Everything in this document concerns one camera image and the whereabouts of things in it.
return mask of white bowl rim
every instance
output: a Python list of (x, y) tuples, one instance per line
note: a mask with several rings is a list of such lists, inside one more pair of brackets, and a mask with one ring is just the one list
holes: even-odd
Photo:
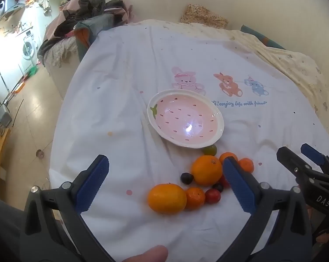
[[(214, 115), (216, 116), (217, 119), (217, 130), (215, 135), (208, 141), (203, 142), (203, 143), (199, 143), (199, 144), (186, 144), (186, 143), (182, 143), (179, 142), (175, 139), (172, 139), (170, 136), (168, 136), (167, 134), (165, 134), (156, 124), (155, 119), (153, 117), (152, 114), (152, 110), (150, 109), (150, 107), (153, 107), (160, 99), (164, 98), (165, 96), (168, 95), (186, 95), (186, 96), (191, 96), (196, 98), (197, 100), (202, 101), (204, 104), (208, 105), (208, 107), (212, 110), (212, 112), (214, 113)], [(220, 139), (220, 137), (223, 134), (223, 130), (224, 130), (224, 119), (223, 119), (223, 115), (220, 112), (220, 110), (218, 109), (217, 106), (215, 106), (207, 97), (200, 95), (199, 93), (196, 93), (194, 91), (190, 91), (190, 90), (184, 90), (184, 89), (168, 89), (168, 90), (164, 90), (161, 91), (159, 93), (157, 93), (156, 95), (154, 95), (151, 100), (149, 101), (149, 104), (147, 106), (147, 116), (149, 119), (149, 122), (151, 124), (151, 126), (156, 130), (156, 132), (164, 139), (172, 142), (173, 144), (180, 146), (180, 147), (187, 147), (187, 148), (193, 148), (193, 149), (201, 149), (204, 147), (208, 147), (210, 145), (213, 145), (216, 141), (218, 141)]]

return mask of pile of clothes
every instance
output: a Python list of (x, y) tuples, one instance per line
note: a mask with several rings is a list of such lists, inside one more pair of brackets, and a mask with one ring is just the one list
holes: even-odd
[(192, 22), (203, 24), (215, 29), (225, 29), (228, 20), (198, 4), (189, 4), (180, 22), (190, 24)]
[(71, 0), (47, 27), (44, 42), (37, 52), (44, 65), (44, 55), (59, 41), (76, 36), (80, 60), (101, 30), (128, 22), (137, 22), (129, 0)]

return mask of pink fabric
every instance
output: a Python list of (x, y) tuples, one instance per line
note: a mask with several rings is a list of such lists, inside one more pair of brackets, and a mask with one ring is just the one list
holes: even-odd
[[(69, 1), (62, 9), (63, 10), (73, 10), (77, 11), (80, 8), (80, 5), (78, 4), (79, 0), (71, 0)], [(46, 33), (44, 35), (43, 40), (51, 40), (54, 38), (54, 32), (57, 29), (57, 27), (65, 21), (65, 16), (63, 12), (60, 12), (59, 15), (47, 26)]]
[[(47, 26), (43, 40), (46, 39), (51, 40), (52, 38), (55, 38), (54, 36), (55, 30), (62, 22), (65, 21), (63, 10), (73, 10), (73, 11), (78, 10), (80, 8), (78, 1), (79, 0), (71, 0), (63, 7), (59, 15)], [(131, 4), (130, 0), (122, 0), (122, 1), (125, 5), (126, 10), (123, 8), (112, 8), (112, 9), (106, 9), (104, 13), (115, 13), (115, 14), (123, 15), (122, 16), (123, 24), (127, 24), (129, 22), (139, 22), (140, 20), (134, 15), (133, 5)]]
[(75, 35), (74, 29), (65, 35), (66, 38), (72, 37)]
[(135, 16), (134, 11), (133, 11), (133, 5), (131, 4), (130, 0), (121, 0), (125, 7), (126, 7), (126, 19), (127, 21), (125, 23), (129, 23), (129, 22), (140, 22), (140, 20), (138, 19), (138, 17)]

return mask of strawberry-shaped bowl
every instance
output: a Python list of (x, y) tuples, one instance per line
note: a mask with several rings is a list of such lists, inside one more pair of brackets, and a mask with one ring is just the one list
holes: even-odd
[(147, 115), (162, 138), (182, 147), (210, 146), (224, 130), (219, 109), (203, 95), (184, 89), (156, 94), (147, 106)]

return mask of green tomato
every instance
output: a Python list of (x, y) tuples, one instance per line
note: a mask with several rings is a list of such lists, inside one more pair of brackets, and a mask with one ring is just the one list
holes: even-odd
[(201, 150), (205, 155), (212, 155), (212, 156), (216, 155), (216, 145), (204, 147)]

